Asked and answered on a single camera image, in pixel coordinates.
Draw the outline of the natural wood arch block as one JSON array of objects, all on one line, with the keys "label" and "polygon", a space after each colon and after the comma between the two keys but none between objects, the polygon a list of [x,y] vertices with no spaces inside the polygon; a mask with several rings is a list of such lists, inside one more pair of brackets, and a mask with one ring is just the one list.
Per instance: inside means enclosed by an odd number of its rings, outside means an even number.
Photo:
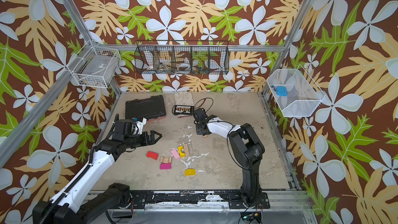
[{"label": "natural wood arch block", "polygon": [[171,164],[172,163],[172,157],[161,157],[160,162],[162,164]]}]

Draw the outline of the light pink wood block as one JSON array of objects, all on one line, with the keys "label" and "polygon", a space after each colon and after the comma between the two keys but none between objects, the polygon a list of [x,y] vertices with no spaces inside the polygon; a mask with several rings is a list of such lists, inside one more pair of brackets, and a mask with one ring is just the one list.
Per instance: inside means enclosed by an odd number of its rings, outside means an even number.
[{"label": "light pink wood block", "polygon": [[171,154],[172,154],[172,156],[174,157],[175,160],[180,159],[180,154],[179,154],[179,151],[178,151],[178,150],[172,149],[172,150],[171,150]]}]

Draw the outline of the natural wood plank block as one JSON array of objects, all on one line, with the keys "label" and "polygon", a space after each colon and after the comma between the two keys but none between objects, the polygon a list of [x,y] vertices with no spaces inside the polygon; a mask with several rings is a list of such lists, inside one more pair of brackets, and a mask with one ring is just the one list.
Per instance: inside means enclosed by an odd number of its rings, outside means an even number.
[{"label": "natural wood plank block", "polygon": [[184,144],[184,145],[183,145],[182,152],[184,153],[184,156],[185,156],[185,157],[188,157],[188,156],[190,155],[190,154],[189,154],[189,147],[188,147],[188,144]]}]

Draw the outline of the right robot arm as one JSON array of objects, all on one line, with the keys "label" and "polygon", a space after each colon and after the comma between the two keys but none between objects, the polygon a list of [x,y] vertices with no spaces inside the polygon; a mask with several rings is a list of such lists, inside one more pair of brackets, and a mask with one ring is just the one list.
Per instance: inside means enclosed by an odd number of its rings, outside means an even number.
[{"label": "right robot arm", "polygon": [[227,140],[233,160],[243,172],[240,188],[243,203],[246,207],[257,203],[262,192],[259,169],[265,148],[253,127],[248,123],[232,124],[215,115],[208,116],[203,108],[194,110],[193,117],[198,135],[217,134]]}]

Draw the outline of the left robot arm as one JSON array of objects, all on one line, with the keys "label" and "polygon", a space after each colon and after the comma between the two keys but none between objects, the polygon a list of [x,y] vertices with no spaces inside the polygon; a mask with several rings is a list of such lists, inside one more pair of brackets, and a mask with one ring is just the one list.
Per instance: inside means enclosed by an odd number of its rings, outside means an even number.
[{"label": "left robot arm", "polygon": [[85,202],[100,177],[125,152],[156,144],[162,134],[143,127],[146,120],[115,120],[107,136],[90,151],[89,160],[77,175],[51,200],[40,201],[32,210],[35,224],[87,224],[111,207],[131,206],[128,185],[113,183],[103,193]]}]

